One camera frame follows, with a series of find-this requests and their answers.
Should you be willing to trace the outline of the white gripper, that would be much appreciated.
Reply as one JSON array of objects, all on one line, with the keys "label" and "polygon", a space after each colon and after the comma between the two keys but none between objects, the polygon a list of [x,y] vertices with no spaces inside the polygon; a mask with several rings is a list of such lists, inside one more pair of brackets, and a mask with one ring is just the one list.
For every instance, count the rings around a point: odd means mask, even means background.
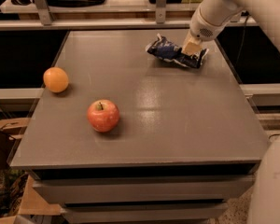
[{"label": "white gripper", "polygon": [[199,52],[202,41],[214,40],[227,22],[241,11],[232,0],[203,0],[191,17],[189,34],[181,52],[188,56]]}]

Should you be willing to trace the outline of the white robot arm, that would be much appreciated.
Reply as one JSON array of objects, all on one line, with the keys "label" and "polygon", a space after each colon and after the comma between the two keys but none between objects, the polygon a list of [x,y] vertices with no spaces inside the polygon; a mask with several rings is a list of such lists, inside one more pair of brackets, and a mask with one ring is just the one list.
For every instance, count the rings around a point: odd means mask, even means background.
[{"label": "white robot arm", "polygon": [[[203,41],[215,39],[231,17],[241,11],[251,15],[279,53],[240,61],[240,79],[258,105],[280,105],[280,0],[203,0],[189,25],[189,34]],[[256,173],[246,224],[280,224],[280,134],[271,144]]]}]

